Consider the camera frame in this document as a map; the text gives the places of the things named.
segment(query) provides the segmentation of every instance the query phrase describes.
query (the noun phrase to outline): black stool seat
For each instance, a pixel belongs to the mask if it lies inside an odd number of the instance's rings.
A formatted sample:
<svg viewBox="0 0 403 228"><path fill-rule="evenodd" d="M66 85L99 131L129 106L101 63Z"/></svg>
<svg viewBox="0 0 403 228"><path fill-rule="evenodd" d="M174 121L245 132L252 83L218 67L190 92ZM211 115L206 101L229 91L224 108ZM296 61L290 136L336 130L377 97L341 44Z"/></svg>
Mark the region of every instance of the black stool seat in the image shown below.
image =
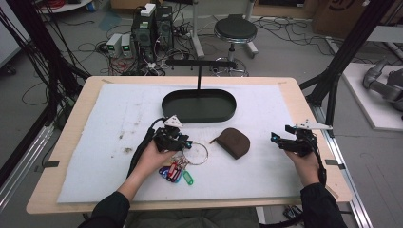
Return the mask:
<svg viewBox="0 0 403 228"><path fill-rule="evenodd" d="M216 23L214 33L224 41L245 44L255 39L258 29L243 18L228 17Z"/></svg>

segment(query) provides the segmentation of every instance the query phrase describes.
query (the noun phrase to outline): green key tag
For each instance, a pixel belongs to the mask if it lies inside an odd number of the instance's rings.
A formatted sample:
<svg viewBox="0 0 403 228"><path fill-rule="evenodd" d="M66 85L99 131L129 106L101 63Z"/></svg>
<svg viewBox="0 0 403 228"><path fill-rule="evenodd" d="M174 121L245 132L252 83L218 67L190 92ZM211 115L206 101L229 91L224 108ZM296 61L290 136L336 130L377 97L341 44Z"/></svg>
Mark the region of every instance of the green key tag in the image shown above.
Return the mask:
<svg viewBox="0 0 403 228"><path fill-rule="evenodd" d="M186 170L183 170L183 177L184 180L187 182L187 184L189 185L193 184L192 176L190 176L189 172L187 172Z"/></svg>

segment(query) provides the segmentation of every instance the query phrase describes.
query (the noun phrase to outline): leather pouch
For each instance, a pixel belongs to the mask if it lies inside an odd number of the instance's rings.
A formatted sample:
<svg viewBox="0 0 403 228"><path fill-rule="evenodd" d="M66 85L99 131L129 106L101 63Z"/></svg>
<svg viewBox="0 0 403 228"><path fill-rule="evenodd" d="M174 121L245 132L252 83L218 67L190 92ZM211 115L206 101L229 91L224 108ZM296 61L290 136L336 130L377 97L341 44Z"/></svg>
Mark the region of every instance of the leather pouch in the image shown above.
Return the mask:
<svg viewBox="0 0 403 228"><path fill-rule="evenodd" d="M226 128L212 142L217 142L234 159L239 159L245 155L250 147L249 139L235 128Z"/></svg>

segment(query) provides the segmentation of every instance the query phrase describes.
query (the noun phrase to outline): white paper sheet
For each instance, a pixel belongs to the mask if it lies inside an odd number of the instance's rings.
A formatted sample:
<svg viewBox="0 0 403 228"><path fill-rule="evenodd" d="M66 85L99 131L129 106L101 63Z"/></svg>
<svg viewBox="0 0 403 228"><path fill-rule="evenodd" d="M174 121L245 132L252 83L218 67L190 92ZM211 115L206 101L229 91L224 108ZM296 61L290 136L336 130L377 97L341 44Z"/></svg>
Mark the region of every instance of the white paper sheet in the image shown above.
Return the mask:
<svg viewBox="0 0 403 228"><path fill-rule="evenodd" d="M146 129L163 115L161 102L171 91L192 85L104 85L71 158L58 202L96 202L125 181L130 160ZM291 121L276 85L215 85L237 100L234 117L223 123L187 123L182 133L204 144L206 163L188 165L194 179L171 183L151 175L135 200L207 200L299 196L301 185L292 162L270 142L271 132L284 131ZM209 144L227 127L237 128L251 142L249 152L234 160L217 143ZM203 150L196 145L193 152Z"/></svg>

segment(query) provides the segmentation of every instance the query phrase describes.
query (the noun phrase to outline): black sleeve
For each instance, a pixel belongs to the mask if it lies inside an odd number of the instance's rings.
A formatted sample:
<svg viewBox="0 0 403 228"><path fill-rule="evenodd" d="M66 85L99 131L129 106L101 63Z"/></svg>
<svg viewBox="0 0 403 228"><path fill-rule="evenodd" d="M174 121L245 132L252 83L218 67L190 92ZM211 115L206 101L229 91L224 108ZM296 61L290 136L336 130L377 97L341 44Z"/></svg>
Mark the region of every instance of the black sleeve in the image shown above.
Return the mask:
<svg viewBox="0 0 403 228"><path fill-rule="evenodd" d="M313 183L301 190L305 227L347 227L335 198L321 183Z"/></svg>
<svg viewBox="0 0 403 228"><path fill-rule="evenodd" d="M92 211L91 218L79 228L121 228L125 224L130 203L122 193L114 192L100 201Z"/></svg>

